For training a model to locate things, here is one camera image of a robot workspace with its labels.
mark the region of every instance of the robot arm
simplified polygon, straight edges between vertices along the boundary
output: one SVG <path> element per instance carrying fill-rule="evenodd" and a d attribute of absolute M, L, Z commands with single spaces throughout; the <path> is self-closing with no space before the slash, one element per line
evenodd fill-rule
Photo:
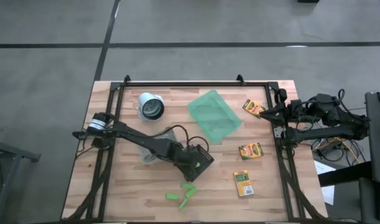
<path fill-rule="evenodd" d="M 194 181 L 213 161 L 209 153 L 201 145 L 189 145 L 187 136 L 187 146 L 170 139 L 156 139 L 154 137 L 162 135 L 174 128 L 148 136 L 140 131 L 130 128 L 120 121 L 115 122 L 112 127 L 108 127 L 114 116 L 107 113 L 96 113 L 93 116 L 86 132 L 74 132 L 73 135 L 79 138 L 79 135 L 89 134 L 95 137 L 93 145 L 98 148 L 105 148 L 101 142 L 109 141 L 113 138 L 123 138 L 138 144 L 163 161 L 170 162 L 182 171 L 185 180 Z"/>
<path fill-rule="evenodd" d="M 369 119 L 364 115 L 351 113 L 343 105 L 344 90 L 338 98 L 319 93 L 308 101 L 292 100 L 285 105 L 286 90 L 280 89 L 274 96 L 276 106 L 263 111 L 260 116 L 276 126 L 283 126 L 281 140 L 284 145 L 296 146 L 308 139 L 341 137 L 361 140 L 368 136 Z M 329 128 L 299 130 L 288 126 L 288 123 L 316 123 L 322 121 Z"/>

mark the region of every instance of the yellow crayon box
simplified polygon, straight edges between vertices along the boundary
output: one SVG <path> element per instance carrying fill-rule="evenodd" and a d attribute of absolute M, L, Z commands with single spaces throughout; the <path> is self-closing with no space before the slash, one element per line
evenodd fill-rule
<path fill-rule="evenodd" d="M 247 196 L 254 194 L 251 180 L 249 179 L 247 170 L 234 172 L 234 179 L 237 184 L 239 196 Z"/>
<path fill-rule="evenodd" d="M 260 143 L 255 142 L 245 146 L 239 146 L 239 153 L 241 153 L 242 160 L 253 159 L 264 155 Z"/>
<path fill-rule="evenodd" d="M 259 103 L 256 103 L 253 100 L 247 99 L 244 106 L 242 107 L 249 113 L 253 114 L 254 116 L 257 116 L 260 118 L 259 113 L 265 111 L 265 107 L 261 106 Z"/>

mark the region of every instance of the white roll of tape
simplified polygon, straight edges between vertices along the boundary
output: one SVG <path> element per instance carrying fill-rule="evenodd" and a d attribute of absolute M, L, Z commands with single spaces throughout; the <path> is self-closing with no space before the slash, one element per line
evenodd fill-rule
<path fill-rule="evenodd" d="M 137 113 L 144 121 L 157 121 L 164 113 L 164 100 L 161 96 L 143 93 L 139 96 Z"/>

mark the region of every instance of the gray floor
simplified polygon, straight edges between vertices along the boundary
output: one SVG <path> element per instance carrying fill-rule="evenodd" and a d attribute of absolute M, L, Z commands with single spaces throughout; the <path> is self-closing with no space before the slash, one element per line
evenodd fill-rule
<path fill-rule="evenodd" d="M 0 44 L 102 43 L 113 0 L 0 0 Z M 380 41 L 379 0 L 123 0 L 111 42 Z M 20 168 L 5 223 L 59 219 L 101 49 L 0 49 L 0 140 L 42 153 Z M 102 80 L 295 80 L 299 97 L 380 91 L 380 47 L 109 49 Z M 369 157 L 368 141 L 361 143 Z M 330 215 L 355 215 L 357 194 Z"/>

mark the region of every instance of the wooden table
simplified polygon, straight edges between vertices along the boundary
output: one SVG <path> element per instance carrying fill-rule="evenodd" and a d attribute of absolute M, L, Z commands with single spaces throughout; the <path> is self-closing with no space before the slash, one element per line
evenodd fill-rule
<path fill-rule="evenodd" d="M 292 80 L 278 81 L 285 88 L 288 101 L 297 99 Z M 110 82 L 95 82 L 85 119 L 85 126 L 96 112 L 105 111 Z M 210 154 L 214 163 L 195 181 L 198 192 L 184 209 L 178 210 L 178 201 L 165 199 L 165 193 L 184 196 L 180 189 L 184 183 L 182 173 L 167 162 L 151 165 L 142 163 L 139 146 L 118 139 L 115 147 L 111 179 L 106 204 L 105 221 L 111 222 L 245 222 L 286 221 L 287 215 L 282 194 L 277 155 L 270 122 L 258 119 L 242 109 L 249 98 L 267 107 L 266 94 L 261 87 L 147 87 L 124 89 L 121 121 L 146 134 L 154 134 L 167 126 L 182 124 L 190 136 L 205 137 L 199 125 L 188 113 L 189 102 L 216 90 L 242 120 L 242 125 L 217 144 L 211 144 Z M 160 95 L 164 99 L 165 113 L 160 121 L 150 123 L 139 119 L 137 99 L 143 92 Z M 175 129 L 176 137 L 184 143 L 184 133 Z M 242 161 L 238 146 L 260 142 L 264 156 Z M 193 143 L 204 144 L 194 139 Z M 68 189 L 63 217 L 72 214 L 90 190 L 93 178 L 96 150 L 89 151 L 76 160 Z M 327 215 L 315 170 L 312 152 L 308 146 L 299 145 L 295 163 L 304 194 L 314 207 Z M 255 191 L 254 195 L 239 197 L 233 172 L 248 170 Z M 293 193 L 291 200 L 296 205 Z"/>

